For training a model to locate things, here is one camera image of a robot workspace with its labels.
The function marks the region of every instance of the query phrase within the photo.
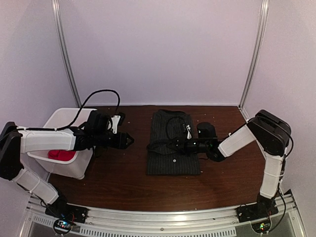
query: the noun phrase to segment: brown wooden surface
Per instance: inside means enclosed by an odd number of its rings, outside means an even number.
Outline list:
[[[90,162],[83,180],[52,174],[50,182],[70,203],[117,210],[200,210],[256,201],[264,158],[255,142],[220,163],[200,160],[199,176],[147,176],[146,146],[151,117],[158,109],[184,111],[192,116],[195,126],[208,121],[215,126],[218,137],[226,137],[244,124],[237,107],[120,107],[126,119],[119,130],[131,134],[135,143],[127,150],[104,151]]]

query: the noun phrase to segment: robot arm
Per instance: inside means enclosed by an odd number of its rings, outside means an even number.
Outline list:
[[[220,162],[242,149],[253,141],[258,141],[263,147],[266,159],[263,183],[260,195],[272,199],[278,189],[280,177],[283,175],[284,156],[291,133],[290,126],[261,110],[246,124],[219,142],[215,128],[210,123],[197,125],[198,138],[174,138],[167,146],[183,154],[206,153],[211,160]]]
[[[261,110],[244,126],[222,141],[218,151],[226,158],[249,143],[258,141],[263,147],[266,159],[260,195],[271,199],[275,196],[279,180],[283,175],[283,161],[290,133],[291,128],[286,122]]]
[[[0,177],[16,182],[47,204],[55,205],[57,212],[62,214],[65,211],[58,207],[61,193],[24,166],[20,154],[43,150],[80,151],[94,146],[126,149],[134,139],[128,133],[118,132],[124,114],[110,119],[98,111],[91,111],[87,122],[63,130],[18,127],[8,122],[0,135]]]

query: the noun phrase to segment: plastic container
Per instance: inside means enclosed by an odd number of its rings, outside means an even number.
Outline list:
[[[60,108],[46,122],[44,127],[62,127],[74,120],[79,109]],[[91,111],[95,109],[82,109],[78,119],[73,126],[79,126],[87,121]],[[92,157],[92,149],[77,151],[74,157],[69,161],[60,161],[48,158],[49,151],[28,152],[30,157],[35,158],[45,170],[53,174],[59,174],[76,179],[83,179],[85,170]]]

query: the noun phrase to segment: cable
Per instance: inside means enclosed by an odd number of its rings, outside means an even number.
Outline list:
[[[47,208],[47,210],[49,210],[50,212],[51,212],[51,214],[54,216],[54,217],[56,217],[56,218],[58,218],[59,220],[62,220],[62,221],[64,221],[64,222],[67,222],[68,224],[70,224],[70,225],[72,225],[72,226],[76,226],[76,224],[72,221],[69,221],[69,220],[67,220],[66,218],[63,218],[62,216],[58,216],[55,212],[53,212],[51,209],[50,209],[50,207],[47,205],[47,203],[42,199],[42,198],[40,198],[39,196],[37,196],[37,195],[35,195],[39,200],[40,200],[40,205],[42,206],[42,207],[45,207],[45,208]]]
[[[94,92],[92,92],[87,98],[86,100],[84,101],[84,103],[81,105],[81,107],[79,108],[74,120],[69,123],[68,125],[66,126],[63,126],[63,127],[59,127],[59,128],[37,128],[37,127],[29,127],[29,128],[26,128],[26,130],[30,130],[30,131],[61,131],[61,130],[64,130],[64,129],[67,129],[69,127],[71,127],[75,122],[76,120],[78,119],[78,116],[79,114],[81,113],[82,109],[84,108],[85,104],[88,102],[88,100],[91,98],[91,96],[93,96],[94,94],[97,94],[97,93],[100,93],[100,92],[112,92],[114,93],[117,97],[118,97],[118,103],[117,103],[117,106],[116,106],[116,109],[115,109],[115,114],[117,113],[118,111],[118,108],[119,108],[119,104],[120,104],[120,96],[119,94],[115,91],[115,90],[110,90],[110,89],[102,89],[102,90],[96,90]]]
[[[281,193],[280,188],[278,188],[277,192],[278,192],[278,194],[280,195],[280,198],[281,198],[282,201],[283,201],[283,204],[284,204],[284,212],[283,212],[283,214],[282,214],[282,216],[281,216],[281,219],[279,219],[279,221],[276,223],[276,225],[275,225],[272,229],[269,229],[269,230],[268,230],[268,233],[272,232],[273,230],[275,230],[275,229],[278,227],[278,225],[281,223],[281,221],[283,220],[283,218],[284,218],[284,216],[285,216],[285,214],[286,214],[286,202],[285,202],[285,200],[284,200],[284,197],[283,197],[283,195],[282,195],[282,193]]]
[[[255,118],[260,118],[260,119],[265,119],[266,121],[270,121],[270,122],[272,122],[275,126],[277,126],[278,128],[280,128],[283,132],[285,132],[285,134],[289,137],[289,139],[291,140],[291,143],[292,143],[290,151],[289,151],[287,154],[284,155],[284,158],[287,158],[287,157],[291,154],[291,152],[293,151],[293,148],[294,148],[294,140],[293,140],[291,134],[289,134],[288,131],[286,131],[283,127],[281,127],[279,124],[277,124],[275,121],[273,121],[273,120],[270,119],[270,118],[266,118],[266,117],[263,117],[263,116],[256,116]]]
[[[71,228],[69,230],[67,230],[67,231],[60,231],[60,230],[56,229],[56,226],[58,227],[57,223],[60,222],[60,221],[65,222],[64,220],[61,220],[61,219],[55,220],[54,223],[53,223],[53,230],[55,231],[56,234],[59,234],[59,235],[66,235],[66,234],[68,234],[73,229],[73,226],[71,225]]]
[[[168,121],[167,121],[167,123],[166,123],[166,127],[165,127],[166,135],[167,135],[167,138],[168,138],[168,139],[171,139],[170,136],[169,136],[168,125],[169,125],[170,121],[173,120],[173,119],[180,119],[182,122],[184,122],[185,127],[187,127],[187,123],[186,123],[186,121],[185,121],[182,117],[180,117],[180,116],[174,116],[174,117],[169,118]]]

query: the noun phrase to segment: red object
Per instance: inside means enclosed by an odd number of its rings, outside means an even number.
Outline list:
[[[48,158],[60,161],[70,161],[75,154],[76,152],[74,151],[52,150],[48,152]]]

